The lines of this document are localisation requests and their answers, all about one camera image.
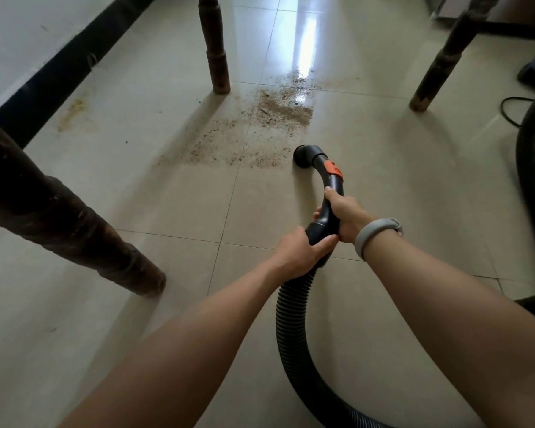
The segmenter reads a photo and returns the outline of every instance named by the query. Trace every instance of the gray wristband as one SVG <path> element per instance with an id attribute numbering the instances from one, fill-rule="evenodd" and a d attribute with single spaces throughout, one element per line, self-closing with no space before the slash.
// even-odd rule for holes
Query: gray wristband
<path id="1" fill-rule="evenodd" d="M 365 261 L 363 257 L 363 249 L 371 237 L 380 233 L 382 230 L 393 229 L 398 231 L 398 234 L 402 237 L 404 234 L 402 230 L 402 225 L 396 219 L 384 218 L 376 219 L 373 222 L 364 226 L 364 228 L 359 232 L 357 238 L 355 239 L 355 251 L 357 255 Z"/>

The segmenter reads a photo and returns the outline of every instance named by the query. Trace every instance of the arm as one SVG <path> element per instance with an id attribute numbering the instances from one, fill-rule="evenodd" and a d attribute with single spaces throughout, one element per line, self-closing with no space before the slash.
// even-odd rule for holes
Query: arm
<path id="1" fill-rule="evenodd" d="M 374 218 L 326 191 L 353 243 Z M 535 427 L 535 317 L 498 292 L 385 230 L 364 258 L 429 356 L 489 426 Z"/>
<path id="2" fill-rule="evenodd" d="M 194 426 L 273 291 L 337 242 L 329 236 L 310 246 L 301 227 L 283 237 L 270 259 L 151 334 L 59 428 Z"/>

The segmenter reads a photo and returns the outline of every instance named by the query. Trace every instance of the wooden table leg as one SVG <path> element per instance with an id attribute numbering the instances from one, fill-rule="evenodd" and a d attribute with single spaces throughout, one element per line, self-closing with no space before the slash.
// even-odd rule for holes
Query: wooden table leg
<path id="1" fill-rule="evenodd" d="M 58 179 L 45 176 L 2 129 L 0 226 L 137 295 L 163 292 L 164 273 Z"/>
<path id="2" fill-rule="evenodd" d="M 227 95 L 230 92 L 228 61 L 224 50 L 222 12 L 218 0 L 199 0 L 198 10 L 204 39 L 206 40 L 208 67 L 214 92 Z"/>
<path id="3" fill-rule="evenodd" d="M 448 79 L 462 57 L 462 52 L 478 34 L 482 24 L 499 0 L 471 0 L 468 8 L 457 19 L 446 44 L 436 55 L 428 72 L 410 101 L 410 109 L 424 112 Z"/>

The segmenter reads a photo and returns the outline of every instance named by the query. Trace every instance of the hand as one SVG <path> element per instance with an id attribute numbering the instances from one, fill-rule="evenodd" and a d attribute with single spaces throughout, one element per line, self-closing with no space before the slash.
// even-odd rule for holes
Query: hand
<path id="1" fill-rule="evenodd" d="M 331 235 L 311 246 L 305 229 L 299 226 L 281 238 L 267 262 L 281 273 L 282 282 L 289 281 L 310 271 L 321 257 L 335 248 L 337 243 L 339 237 Z"/>
<path id="2" fill-rule="evenodd" d="M 360 202 L 353 197 L 343 197 L 337 191 L 325 187 L 325 198 L 331 202 L 331 210 L 341 220 L 339 225 L 339 237 L 342 242 L 355 244 L 355 239 L 363 227 L 372 221 L 374 217 L 363 208 Z M 319 217 L 321 207 L 313 214 L 314 219 Z"/>

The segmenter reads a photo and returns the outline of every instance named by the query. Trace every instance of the power cord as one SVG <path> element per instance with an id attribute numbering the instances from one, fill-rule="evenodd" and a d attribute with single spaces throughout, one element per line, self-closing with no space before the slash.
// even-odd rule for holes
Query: power cord
<path id="1" fill-rule="evenodd" d="M 529 98 L 529 97 L 520 97 L 520 96 L 512 96 L 512 97 L 508 97 L 504 100 L 501 101 L 501 103 L 499 104 L 499 112 L 500 114 L 503 116 L 504 119 L 506 119 L 508 122 L 510 122 L 513 126 L 515 126 L 516 128 L 520 128 L 521 125 L 518 123 L 518 122 L 514 122 L 507 114 L 506 114 L 506 110 L 505 110 L 505 104 L 507 101 L 509 100 L 521 100 L 523 102 L 533 102 L 533 99 Z"/>

